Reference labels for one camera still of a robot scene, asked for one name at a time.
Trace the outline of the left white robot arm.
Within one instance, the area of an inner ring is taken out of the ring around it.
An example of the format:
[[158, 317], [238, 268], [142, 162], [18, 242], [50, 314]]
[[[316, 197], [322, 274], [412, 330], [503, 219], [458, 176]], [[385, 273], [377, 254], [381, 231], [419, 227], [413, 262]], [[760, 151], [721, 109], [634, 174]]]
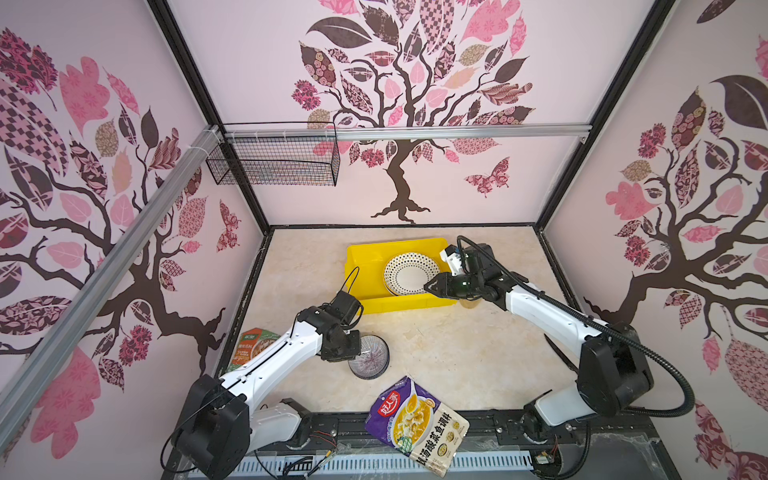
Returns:
[[261, 409], [263, 400], [304, 361], [355, 359], [361, 335], [355, 326], [364, 308], [341, 290], [329, 303], [299, 312], [291, 329], [246, 364], [220, 378], [203, 375], [187, 394], [168, 443], [208, 479], [225, 479], [244, 457], [273, 443], [301, 448], [309, 441], [311, 413], [284, 399]]

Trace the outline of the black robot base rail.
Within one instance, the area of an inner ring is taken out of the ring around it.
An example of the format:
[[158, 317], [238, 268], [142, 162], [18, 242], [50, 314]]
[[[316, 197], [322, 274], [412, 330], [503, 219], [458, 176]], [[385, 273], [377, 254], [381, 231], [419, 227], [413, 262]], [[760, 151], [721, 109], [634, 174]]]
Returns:
[[[459, 452], [527, 451], [533, 471], [475, 472], [449, 474], [448, 479], [678, 479], [680, 473], [650, 419], [640, 416], [572, 420], [554, 428], [548, 438], [536, 444], [523, 433], [520, 410], [463, 410], [469, 423]], [[364, 413], [311, 414], [308, 443], [294, 448], [273, 443], [247, 454], [259, 463], [268, 456], [394, 454], [365, 429]], [[290, 479], [293, 464], [274, 479]], [[166, 479], [208, 479], [189, 459], [174, 451], [164, 467]], [[433, 479], [427, 474], [378, 474], [362, 479]]]

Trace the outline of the yellow dotted plate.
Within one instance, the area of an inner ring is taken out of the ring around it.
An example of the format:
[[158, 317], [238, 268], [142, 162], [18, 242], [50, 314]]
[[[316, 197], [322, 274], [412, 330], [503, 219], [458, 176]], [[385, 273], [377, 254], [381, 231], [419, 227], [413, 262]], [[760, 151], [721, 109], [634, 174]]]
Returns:
[[418, 295], [424, 284], [440, 273], [438, 264], [426, 255], [408, 252], [392, 258], [384, 268], [384, 282], [395, 296]]

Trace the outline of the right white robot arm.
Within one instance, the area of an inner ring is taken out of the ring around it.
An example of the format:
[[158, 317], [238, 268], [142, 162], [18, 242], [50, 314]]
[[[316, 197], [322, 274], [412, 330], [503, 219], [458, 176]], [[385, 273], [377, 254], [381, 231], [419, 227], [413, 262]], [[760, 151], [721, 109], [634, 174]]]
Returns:
[[575, 383], [527, 407], [540, 425], [554, 427], [590, 415], [613, 417], [650, 391], [653, 377], [642, 352], [604, 322], [581, 315], [527, 278], [506, 271], [489, 245], [463, 250], [450, 245], [440, 259], [449, 270], [428, 280], [426, 292], [492, 303], [527, 320], [576, 356]]

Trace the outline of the purple patterned bowl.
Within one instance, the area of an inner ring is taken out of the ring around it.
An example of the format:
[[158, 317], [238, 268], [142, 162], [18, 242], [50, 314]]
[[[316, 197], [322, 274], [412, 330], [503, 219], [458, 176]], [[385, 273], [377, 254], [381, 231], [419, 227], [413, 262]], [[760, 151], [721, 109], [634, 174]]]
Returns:
[[363, 380], [374, 380], [380, 377], [390, 363], [389, 346], [384, 339], [377, 335], [361, 337], [361, 352], [348, 361], [351, 372]]

